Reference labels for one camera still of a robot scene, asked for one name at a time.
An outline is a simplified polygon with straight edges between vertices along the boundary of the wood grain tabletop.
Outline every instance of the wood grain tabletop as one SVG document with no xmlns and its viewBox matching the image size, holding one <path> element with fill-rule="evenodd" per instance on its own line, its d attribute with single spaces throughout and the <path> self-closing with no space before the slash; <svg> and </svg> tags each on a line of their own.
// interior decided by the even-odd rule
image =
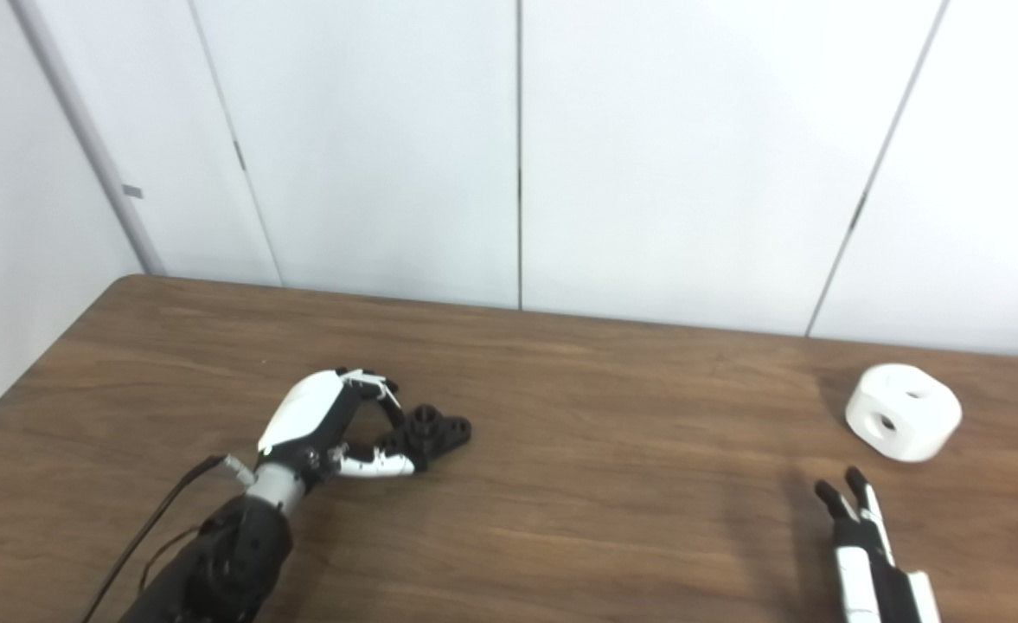
<svg viewBox="0 0 1018 623">
<path fill-rule="evenodd" d="M 886 361 L 962 399 L 926 464 L 844 424 L 858 375 Z M 76 619 L 184 470 L 254 461 L 286 391 L 335 366 L 466 415 L 473 439 L 429 473 L 314 490 L 260 620 L 834 622 L 812 486 L 856 464 L 945 622 L 1018 622 L 1018 358 L 144 276 L 0 399 L 0 622 Z M 353 436 L 387 428 L 371 403 Z M 182 494 L 97 620 L 236 493 L 213 472 Z"/>
</svg>

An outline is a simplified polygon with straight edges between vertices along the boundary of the robotic hand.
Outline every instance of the robotic hand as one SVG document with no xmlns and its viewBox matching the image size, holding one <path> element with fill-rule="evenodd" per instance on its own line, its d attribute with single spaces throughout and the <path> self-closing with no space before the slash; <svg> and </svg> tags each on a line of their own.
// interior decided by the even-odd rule
<svg viewBox="0 0 1018 623">
<path fill-rule="evenodd" d="M 223 462 L 246 492 L 209 516 L 122 616 L 121 623 L 249 623 L 279 580 L 292 550 L 288 517 L 304 494 L 332 476 L 383 477 L 421 472 L 469 441 L 466 418 L 420 405 L 406 415 L 397 385 L 371 371 L 325 371 L 292 387 L 259 441 L 254 472 L 231 457 L 210 457 L 183 477 L 136 535 L 87 611 L 90 618 L 138 540 L 181 488 Z M 342 441 L 362 400 L 385 409 L 393 430 L 371 447 Z"/>
<path fill-rule="evenodd" d="M 893 563 L 872 486 L 853 466 L 846 482 L 858 500 L 857 513 L 828 482 L 816 482 L 816 496 L 834 520 L 844 619 L 848 623 L 940 623 L 927 573 L 907 573 Z"/>
</svg>

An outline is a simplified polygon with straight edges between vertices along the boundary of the hole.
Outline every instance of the hole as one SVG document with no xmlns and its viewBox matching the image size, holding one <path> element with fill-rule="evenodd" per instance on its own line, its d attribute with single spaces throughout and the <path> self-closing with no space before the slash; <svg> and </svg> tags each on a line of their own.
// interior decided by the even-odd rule
<svg viewBox="0 0 1018 623">
<path fill-rule="evenodd" d="M 431 406 L 417 406 L 417 409 L 412 413 L 414 420 L 420 423 L 428 423 L 436 418 L 436 410 Z"/>
<path fill-rule="evenodd" d="M 865 418 L 865 430 L 868 430 L 869 434 L 875 438 L 889 439 L 897 433 L 897 424 L 893 423 L 893 420 L 886 417 L 884 413 L 875 411 L 869 414 L 868 418 Z"/>
</svg>

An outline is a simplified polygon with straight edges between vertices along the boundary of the white cabinet door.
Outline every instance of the white cabinet door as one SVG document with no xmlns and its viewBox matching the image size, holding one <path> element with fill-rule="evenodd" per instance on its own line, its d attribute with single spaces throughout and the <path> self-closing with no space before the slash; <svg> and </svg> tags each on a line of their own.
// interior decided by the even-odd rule
<svg viewBox="0 0 1018 623">
<path fill-rule="evenodd" d="M 812 335 L 1018 354 L 1018 3 L 949 5 Z"/>
<path fill-rule="evenodd" d="M 525 308 L 802 334 L 936 0 L 523 0 Z"/>
<path fill-rule="evenodd" d="M 187 1 L 23 0 L 165 273 L 278 285 Z"/>
<path fill-rule="evenodd" d="M 513 0 L 199 0 L 286 285 L 515 306 Z"/>
</svg>

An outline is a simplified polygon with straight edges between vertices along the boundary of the black wire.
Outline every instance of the black wire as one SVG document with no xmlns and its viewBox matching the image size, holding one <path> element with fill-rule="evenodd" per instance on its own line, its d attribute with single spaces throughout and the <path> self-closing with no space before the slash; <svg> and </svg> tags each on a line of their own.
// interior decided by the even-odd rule
<svg viewBox="0 0 1018 623">
<path fill-rule="evenodd" d="M 204 461 L 201 461 L 200 464 L 193 466 L 192 469 L 185 472 L 185 475 L 181 477 L 181 480 L 177 482 L 177 485 L 170 490 L 170 493 L 166 494 L 164 501 L 162 501 L 162 504 L 156 509 L 156 512 L 152 513 L 152 516 L 148 517 L 148 521 L 144 524 L 144 527 L 140 527 L 140 531 L 136 532 L 135 536 L 132 536 L 131 542 L 128 543 L 128 547 L 125 547 L 124 552 L 120 553 L 120 557 L 118 557 L 117 562 L 112 564 L 112 568 L 110 568 L 109 573 L 106 574 L 105 579 L 101 581 L 101 587 L 98 588 L 97 594 L 94 594 L 94 601 L 91 601 L 90 606 L 86 608 L 86 613 L 82 615 L 81 619 L 78 619 L 78 623 L 90 623 L 90 618 L 91 616 L 94 616 L 94 611 L 97 610 L 98 604 L 101 604 L 101 600 L 104 599 L 106 592 L 109 591 L 109 586 L 112 585 L 112 581 L 117 578 L 117 574 L 120 573 L 121 568 L 123 568 L 124 564 L 128 562 L 128 557 L 132 556 L 132 552 L 135 551 L 135 548 L 140 544 L 140 541 L 148 535 L 148 532 L 152 531 L 156 521 L 159 521 L 160 517 L 164 515 L 166 509 L 170 507 L 171 502 L 173 502 L 174 498 L 177 497 L 177 494 L 180 494 L 181 490 L 185 489 L 185 487 L 191 484 L 191 482 L 196 480 L 197 476 L 201 476 L 201 474 L 204 474 L 207 470 L 215 468 L 215 466 L 221 464 L 223 461 L 223 456 L 216 456 L 216 454 L 213 454 L 213 456 L 206 458 Z"/>
<path fill-rule="evenodd" d="M 191 525 L 190 527 L 183 529 L 183 531 L 174 535 L 173 540 L 166 541 L 165 544 L 162 545 L 162 547 L 156 550 L 156 553 L 153 553 L 152 557 L 150 557 L 147 564 L 144 565 L 144 573 L 140 573 L 140 589 L 138 590 L 139 592 L 143 592 L 144 588 L 148 586 L 148 573 L 152 572 L 152 565 L 155 564 L 157 560 L 159 560 L 159 557 L 161 557 L 164 554 L 164 552 L 166 552 L 166 550 L 169 550 L 169 548 L 171 548 L 172 545 L 176 544 L 176 542 L 184 540 L 189 534 L 196 532 L 197 529 L 201 529 L 200 525 Z"/>
</svg>

